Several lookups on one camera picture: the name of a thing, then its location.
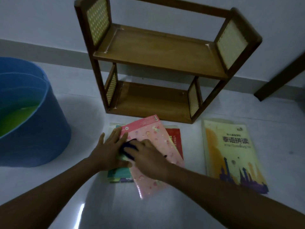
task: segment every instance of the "shelf board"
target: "shelf board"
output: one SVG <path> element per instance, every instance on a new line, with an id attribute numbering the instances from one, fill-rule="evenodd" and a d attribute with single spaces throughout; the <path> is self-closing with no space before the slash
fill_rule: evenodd
<path id="1" fill-rule="evenodd" d="M 98 50 L 98 60 L 182 71 L 226 80 L 214 42 L 111 24 Z"/>
<path id="2" fill-rule="evenodd" d="M 108 113 L 192 123 L 186 90 L 119 81 Z"/>

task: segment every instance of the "blue bucket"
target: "blue bucket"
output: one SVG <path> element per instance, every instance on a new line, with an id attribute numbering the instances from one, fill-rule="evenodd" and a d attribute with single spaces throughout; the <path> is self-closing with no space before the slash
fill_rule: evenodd
<path id="1" fill-rule="evenodd" d="M 25 60 L 0 57 L 0 166 L 43 165 L 70 139 L 70 126 L 44 71 Z"/>

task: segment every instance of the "hand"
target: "hand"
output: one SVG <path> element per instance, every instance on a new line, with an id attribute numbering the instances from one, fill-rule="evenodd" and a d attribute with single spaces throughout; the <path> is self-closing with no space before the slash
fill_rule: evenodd
<path id="1" fill-rule="evenodd" d="M 124 148 L 124 151 L 135 158 L 135 165 L 147 177 L 159 181 L 165 181 L 169 173 L 169 163 L 150 140 L 133 140 L 130 142 L 139 151 L 132 148 Z"/>
<path id="2" fill-rule="evenodd" d="M 105 143 L 105 134 L 102 133 L 97 146 L 89 156 L 89 159 L 96 164 L 99 171 L 132 166 L 132 164 L 128 161 L 121 161 L 117 159 L 119 149 L 128 137 L 128 133 L 125 133 L 122 138 L 119 139 L 121 130 L 121 127 L 115 128 Z"/>

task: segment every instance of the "castle illustration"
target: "castle illustration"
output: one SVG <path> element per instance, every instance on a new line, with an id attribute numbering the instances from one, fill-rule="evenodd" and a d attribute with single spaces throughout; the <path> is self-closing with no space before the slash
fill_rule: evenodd
<path id="1" fill-rule="evenodd" d="M 235 183 L 235 181 L 233 180 L 233 178 L 230 174 L 229 166 L 227 163 L 227 158 L 224 158 L 224 162 L 226 165 L 227 174 L 225 174 L 224 168 L 221 167 L 221 174 L 219 175 L 220 180 L 230 182 L 230 183 L 237 185 L 237 183 Z M 264 183 L 259 184 L 257 181 L 253 181 L 251 175 L 247 174 L 247 171 L 244 167 L 242 168 L 242 171 L 243 171 L 244 175 L 242 174 L 241 170 L 239 169 L 241 186 L 248 187 L 260 194 L 266 194 L 269 192 L 269 189 L 266 184 L 264 184 Z"/>

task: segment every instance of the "person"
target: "person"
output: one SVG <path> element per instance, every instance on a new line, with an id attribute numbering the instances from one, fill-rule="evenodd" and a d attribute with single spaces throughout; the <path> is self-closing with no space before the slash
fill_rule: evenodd
<path id="1" fill-rule="evenodd" d="M 75 192 L 93 175 L 130 167 L 117 159 L 121 128 L 105 134 L 88 158 L 40 186 L 0 206 L 0 228 L 48 228 Z M 169 163 L 149 140 L 125 148 L 146 176 L 179 189 L 227 228 L 302 228 L 305 215 L 249 189 L 210 178 Z"/>

